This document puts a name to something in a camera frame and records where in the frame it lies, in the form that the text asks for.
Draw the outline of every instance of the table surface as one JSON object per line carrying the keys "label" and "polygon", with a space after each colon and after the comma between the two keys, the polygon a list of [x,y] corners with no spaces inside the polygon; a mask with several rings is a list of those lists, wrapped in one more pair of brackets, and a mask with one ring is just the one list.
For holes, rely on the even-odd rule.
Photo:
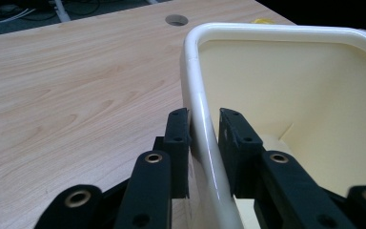
{"label": "table surface", "polygon": [[[170,14],[189,24],[168,25]],[[0,35],[0,228],[32,228],[73,185],[128,178],[183,106],[186,34],[257,18],[293,24],[251,0],[175,0]],[[179,203],[173,228],[187,228]]]}

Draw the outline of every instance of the wooden table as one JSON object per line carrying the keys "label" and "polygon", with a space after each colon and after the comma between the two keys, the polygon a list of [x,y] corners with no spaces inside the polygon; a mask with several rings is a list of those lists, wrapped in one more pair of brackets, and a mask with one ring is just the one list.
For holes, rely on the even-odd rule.
{"label": "wooden table", "polygon": [[[168,25],[170,14],[189,24]],[[293,24],[251,0],[175,0],[0,35],[0,228],[32,228],[72,185],[128,178],[182,107],[186,34],[257,18]],[[173,228],[186,227],[174,204]]]}

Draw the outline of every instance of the wood grain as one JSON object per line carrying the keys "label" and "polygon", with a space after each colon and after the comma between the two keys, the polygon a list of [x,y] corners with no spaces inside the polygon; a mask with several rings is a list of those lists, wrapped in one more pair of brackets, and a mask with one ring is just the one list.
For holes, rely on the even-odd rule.
{"label": "wood grain", "polygon": [[[182,14],[189,24],[165,23]],[[103,191],[182,107],[179,56],[206,22],[270,18],[254,1],[172,1],[0,35],[0,228],[32,228],[76,184]],[[173,228],[185,228],[181,204]]]}

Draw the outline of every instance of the white plastic bin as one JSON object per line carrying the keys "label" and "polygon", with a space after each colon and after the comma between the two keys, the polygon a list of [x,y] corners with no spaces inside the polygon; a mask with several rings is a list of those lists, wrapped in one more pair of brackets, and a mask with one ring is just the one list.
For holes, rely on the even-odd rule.
{"label": "white plastic bin", "polygon": [[239,218],[215,135],[221,107],[320,186],[346,196],[366,185],[366,31],[204,24],[188,34],[181,67],[205,224],[237,228]]}

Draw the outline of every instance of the yellow object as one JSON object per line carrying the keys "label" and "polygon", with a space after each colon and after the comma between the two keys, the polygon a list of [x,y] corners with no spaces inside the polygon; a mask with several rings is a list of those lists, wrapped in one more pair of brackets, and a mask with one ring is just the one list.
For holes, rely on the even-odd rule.
{"label": "yellow object", "polygon": [[269,18],[257,18],[252,23],[255,24],[274,24],[275,22]]}

